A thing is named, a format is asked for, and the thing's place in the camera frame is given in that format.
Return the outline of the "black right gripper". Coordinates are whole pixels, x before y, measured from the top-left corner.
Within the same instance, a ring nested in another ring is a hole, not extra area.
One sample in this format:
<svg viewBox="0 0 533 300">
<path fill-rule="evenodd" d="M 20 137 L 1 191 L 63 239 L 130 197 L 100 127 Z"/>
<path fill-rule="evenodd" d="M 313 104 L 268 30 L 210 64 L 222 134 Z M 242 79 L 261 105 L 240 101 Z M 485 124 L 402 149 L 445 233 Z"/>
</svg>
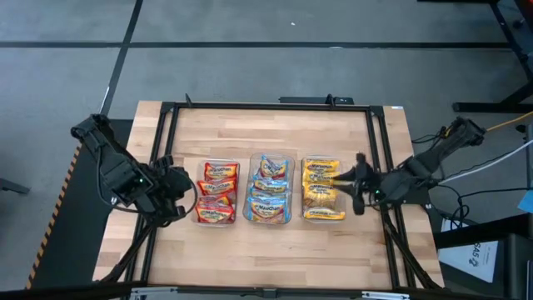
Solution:
<svg viewBox="0 0 533 300">
<path fill-rule="evenodd" d="M 352 185 L 336 185 L 336 189 L 352 198 L 353 210 L 356 215 L 363 215 L 365 207 L 377 210 L 384 198 L 380 191 L 381 177 L 366 161 L 366 155 L 359 152 L 356 164 L 348 172 L 335 176 L 333 181 L 354 182 Z"/>
</svg>

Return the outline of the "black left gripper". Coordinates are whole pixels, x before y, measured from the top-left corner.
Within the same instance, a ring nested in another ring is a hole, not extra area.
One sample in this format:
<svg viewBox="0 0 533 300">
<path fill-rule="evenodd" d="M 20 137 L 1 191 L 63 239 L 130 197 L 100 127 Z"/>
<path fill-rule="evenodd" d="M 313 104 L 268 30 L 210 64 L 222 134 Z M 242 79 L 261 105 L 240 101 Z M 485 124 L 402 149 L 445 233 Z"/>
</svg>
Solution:
<svg viewBox="0 0 533 300">
<path fill-rule="evenodd" d="M 192 189 L 192 180 L 183 167 L 174 165 L 173 157 L 165 155 L 152 164 L 157 178 L 157 195 L 174 204 L 182 199 L 185 192 Z M 171 207 L 164 212 L 165 222 L 174 222 L 187 215 L 183 206 Z"/>
</svg>

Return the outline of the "red Maruchan ramen pack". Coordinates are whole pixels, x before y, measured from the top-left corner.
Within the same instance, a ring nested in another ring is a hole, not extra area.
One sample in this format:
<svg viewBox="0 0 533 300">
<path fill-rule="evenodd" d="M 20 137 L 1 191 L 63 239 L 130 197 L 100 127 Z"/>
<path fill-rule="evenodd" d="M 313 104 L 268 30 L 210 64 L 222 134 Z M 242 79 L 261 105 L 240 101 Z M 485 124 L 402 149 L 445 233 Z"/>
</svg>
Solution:
<svg viewBox="0 0 533 300">
<path fill-rule="evenodd" d="M 237 176 L 237 162 L 206 162 L 204 165 L 204 179 L 222 180 L 235 178 Z"/>
<path fill-rule="evenodd" d="M 199 180 L 197 181 L 197 186 L 201 190 L 203 196 L 209 196 L 234 192 L 237 188 L 237 181 L 234 178 L 212 181 Z"/>
<path fill-rule="evenodd" d="M 226 194 L 218 194 L 218 195 L 207 195 L 200 197 L 198 200 L 198 205 L 200 204 L 218 204 L 218 205 L 225 205 L 225 206 L 232 206 L 232 199 L 228 197 Z"/>
<path fill-rule="evenodd" d="M 234 223 L 235 212 L 232 206 L 201 202 L 196 205 L 195 210 L 200 223 Z"/>
</svg>

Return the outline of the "clear plastic bin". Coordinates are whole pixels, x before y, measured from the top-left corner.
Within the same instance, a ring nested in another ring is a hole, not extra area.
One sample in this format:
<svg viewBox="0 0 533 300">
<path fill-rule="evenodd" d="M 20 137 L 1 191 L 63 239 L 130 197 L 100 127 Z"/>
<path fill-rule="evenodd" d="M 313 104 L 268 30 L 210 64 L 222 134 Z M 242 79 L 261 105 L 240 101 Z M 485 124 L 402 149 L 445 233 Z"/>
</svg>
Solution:
<svg viewBox="0 0 533 300">
<path fill-rule="evenodd" d="M 339 160 L 335 157 L 328 157 L 328 156 L 319 156 L 319 155 L 314 155 L 314 156 L 308 156 L 308 157 L 304 157 L 302 160 L 301 160 L 301 214 L 302 214 L 302 217 L 303 217 L 303 213 L 309 209 L 310 207 L 304 207 L 303 206 L 303 184 L 304 182 L 302 181 L 302 174 L 307 171 L 305 168 L 304 168 L 304 165 L 303 165 L 303 160 L 304 159 L 309 159 L 309 158 L 322 158 L 322 159 L 336 159 L 336 160 Z M 339 172 L 341 174 L 341 161 L 340 161 L 340 166 L 339 168 L 337 169 L 337 172 Z M 329 183 L 329 184 L 326 184 L 326 185 L 330 185 L 333 187 L 333 180 Z M 344 194 L 337 190 L 337 197 L 336 197 L 336 204 L 335 204 L 335 207 L 334 208 L 331 208 L 333 210 L 336 210 L 338 212 L 345 212 L 346 213 L 346 197 L 344 196 Z M 310 222 L 314 222 L 314 223 L 338 223 L 340 221 L 331 221 L 331 220 L 308 220 L 306 219 L 307 221 L 310 221 Z"/>
<path fill-rule="evenodd" d="M 294 179 L 294 168 L 295 168 L 295 162 L 292 157 L 289 157 L 287 155 L 283 154 L 275 154 L 275 153 L 254 153 L 250 157 L 249 161 L 249 169 L 248 169 L 248 175 L 247 175 L 247 185 L 246 185 L 246 194 L 242 209 L 242 215 L 243 217 L 248 220 L 244 216 L 244 212 L 247 210 L 247 199 L 252 198 L 250 196 L 250 191 L 252 190 L 252 183 L 256 179 L 263 179 L 258 174 L 258 169 L 260 165 L 260 161 L 262 160 L 262 155 L 266 155 L 273 161 L 279 163 L 280 161 L 287 160 L 288 161 L 288 169 L 287 169 L 287 175 L 286 178 L 283 180 L 287 183 L 288 190 L 286 191 L 286 204 L 287 204 L 287 222 L 284 224 L 287 224 L 291 221 L 291 208 L 292 208 L 292 192 L 293 192 L 293 179 Z"/>
<path fill-rule="evenodd" d="M 237 216 L 237 204 L 238 204 L 238 188 L 239 188 L 239 175 L 240 175 L 240 163 L 235 161 L 235 160 L 231 160 L 231 159 L 202 159 L 200 160 L 198 163 L 197 163 L 197 166 L 196 166 L 196 175 L 195 175 L 195 180 L 193 181 L 195 183 L 195 187 L 197 188 L 197 191 L 198 191 L 198 199 L 197 199 L 197 202 L 196 204 L 194 205 L 194 216 L 192 218 L 192 220 L 196 223 L 196 224 L 199 224 L 199 225 L 203 225 L 203 226 L 206 226 L 206 227 L 227 227 L 227 226 L 230 226 L 232 225 L 233 223 L 226 223 L 226 224 L 210 224 L 210 223 L 202 223 L 202 222 L 198 222 L 198 218 L 197 218 L 197 213 L 196 213 L 196 210 L 195 210 L 195 207 L 196 205 L 198 204 L 198 200 L 200 199 L 200 197 L 203 197 L 202 195 L 202 192 L 201 190 L 199 189 L 199 187 L 197 186 L 197 181 L 199 180 L 205 180 L 204 179 L 204 165 L 205 163 L 229 163 L 229 162 L 235 162 L 235 163 L 238 163 L 239 164 L 239 167 L 237 169 L 237 176 L 234 177 L 234 179 L 237 181 L 237 188 L 234 192 L 227 192 L 227 193 L 223 193 L 223 194 L 226 194 L 228 197 L 230 197 L 232 199 L 232 207 L 234 209 L 234 212 L 235 212 L 235 215 L 234 215 L 234 222 L 236 221 L 236 216 Z"/>
</svg>

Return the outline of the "black mat with hazard stripes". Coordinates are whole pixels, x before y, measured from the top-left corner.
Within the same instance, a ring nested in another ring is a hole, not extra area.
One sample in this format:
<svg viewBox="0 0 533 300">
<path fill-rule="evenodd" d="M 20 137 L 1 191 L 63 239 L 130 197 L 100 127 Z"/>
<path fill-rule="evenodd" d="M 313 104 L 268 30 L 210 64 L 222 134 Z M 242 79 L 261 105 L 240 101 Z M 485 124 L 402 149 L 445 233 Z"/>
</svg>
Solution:
<svg viewBox="0 0 533 300">
<path fill-rule="evenodd" d="M 91 283 L 110 211 L 97 195 L 96 163 L 78 144 L 26 288 Z"/>
</svg>

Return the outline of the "white paper sheet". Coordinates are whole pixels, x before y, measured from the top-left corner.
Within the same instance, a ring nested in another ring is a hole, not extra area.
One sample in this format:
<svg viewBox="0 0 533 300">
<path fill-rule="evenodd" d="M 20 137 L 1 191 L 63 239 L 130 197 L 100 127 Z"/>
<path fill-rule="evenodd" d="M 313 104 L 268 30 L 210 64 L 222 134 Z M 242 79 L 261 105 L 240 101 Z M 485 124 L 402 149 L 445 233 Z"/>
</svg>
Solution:
<svg viewBox="0 0 533 300">
<path fill-rule="evenodd" d="M 487 283 L 493 283 L 498 242 L 476 242 L 471 245 L 443 248 L 438 251 L 441 263 Z"/>
</svg>

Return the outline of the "dark grey furniture leg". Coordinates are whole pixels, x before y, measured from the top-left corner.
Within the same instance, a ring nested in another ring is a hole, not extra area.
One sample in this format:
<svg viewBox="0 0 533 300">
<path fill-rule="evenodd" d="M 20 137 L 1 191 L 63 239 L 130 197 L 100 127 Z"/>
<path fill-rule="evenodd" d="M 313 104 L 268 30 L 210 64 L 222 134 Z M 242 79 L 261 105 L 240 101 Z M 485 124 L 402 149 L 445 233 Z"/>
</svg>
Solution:
<svg viewBox="0 0 533 300">
<path fill-rule="evenodd" d="M 28 194 L 30 192 L 29 187 L 24 187 L 23 185 L 11 182 L 5 178 L 0 177 L 0 190 L 6 192 L 14 192 L 18 194 Z"/>
</svg>

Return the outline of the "blue object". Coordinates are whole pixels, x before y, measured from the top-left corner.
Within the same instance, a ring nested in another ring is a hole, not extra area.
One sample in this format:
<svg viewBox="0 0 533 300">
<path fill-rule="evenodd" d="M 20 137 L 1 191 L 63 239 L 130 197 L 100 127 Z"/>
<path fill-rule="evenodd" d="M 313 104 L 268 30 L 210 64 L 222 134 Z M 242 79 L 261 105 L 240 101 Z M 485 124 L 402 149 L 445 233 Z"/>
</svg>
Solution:
<svg viewBox="0 0 533 300">
<path fill-rule="evenodd" d="M 528 190 L 521 199 L 518 208 L 521 211 L 533 214 L 533 189 Z"/>
</svg>

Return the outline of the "black cabinet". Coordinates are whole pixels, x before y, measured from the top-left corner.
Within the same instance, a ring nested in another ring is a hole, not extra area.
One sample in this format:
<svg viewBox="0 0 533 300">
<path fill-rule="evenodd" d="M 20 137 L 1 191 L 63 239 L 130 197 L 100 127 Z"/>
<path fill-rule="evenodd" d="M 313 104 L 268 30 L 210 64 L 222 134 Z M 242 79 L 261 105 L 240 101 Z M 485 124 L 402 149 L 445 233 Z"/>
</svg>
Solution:
<svg viewBox="0 0 533 300">
<path fill-rule="evenodd" d="M 474 243 L 504 243 L 504 295 L 533 300 L 533 213 L 434 234 L 437 249 Z"/>
</svg>

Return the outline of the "black and silver rail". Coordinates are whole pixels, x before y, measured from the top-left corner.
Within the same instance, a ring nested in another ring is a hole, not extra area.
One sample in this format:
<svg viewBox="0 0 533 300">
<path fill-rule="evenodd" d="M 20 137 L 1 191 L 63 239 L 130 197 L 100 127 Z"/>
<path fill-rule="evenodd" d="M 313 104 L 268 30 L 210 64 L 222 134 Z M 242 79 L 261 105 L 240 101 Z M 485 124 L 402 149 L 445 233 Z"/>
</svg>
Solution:
<svg viewBox="0 0 533 300">
<path fill-rule="evenodd" d="M 93 282 L 71 287 L 45 287 L 0 292 L 0 300 L 109 300 L 113 298 L 142 297 L 156 293 L 214 294 L 254 296 L 265 299 L 282 297 L 372 298 L 379 300 L 533 300 L 533 293 L 523 297 L 483 296 L 452 292 L 446 288 L 424 289 L 395 287 L 391 290 L 324 289 L 295 287 L 214 287 L 214 286 L 150 286 L 143 281 Z"/>
</svg>

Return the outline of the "black desk leg frame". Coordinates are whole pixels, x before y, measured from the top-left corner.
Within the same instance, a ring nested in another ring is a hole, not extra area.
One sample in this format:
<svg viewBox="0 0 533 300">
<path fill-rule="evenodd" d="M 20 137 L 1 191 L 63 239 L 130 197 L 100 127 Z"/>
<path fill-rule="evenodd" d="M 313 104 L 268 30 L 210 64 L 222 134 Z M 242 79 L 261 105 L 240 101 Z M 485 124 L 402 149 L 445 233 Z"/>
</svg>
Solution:
<svg viewBox="0 0 533 300">
<path fill-rule="evenodd" d="M 516 55 L 527 79 L 522 87 L 499 102 L 454 102 L 452 109 L 457 113 L 528 113 L 533 111 L 533 104 L 522 104 L 527 98 L 533 97 L 533 52 L 526 54 L 514 37 L 497 3 L 500 0 L 418 0 L 431 3 L 474 3 L 487 4 L 499 23 L 506 37 L 507 45 Z"/>
</svg>

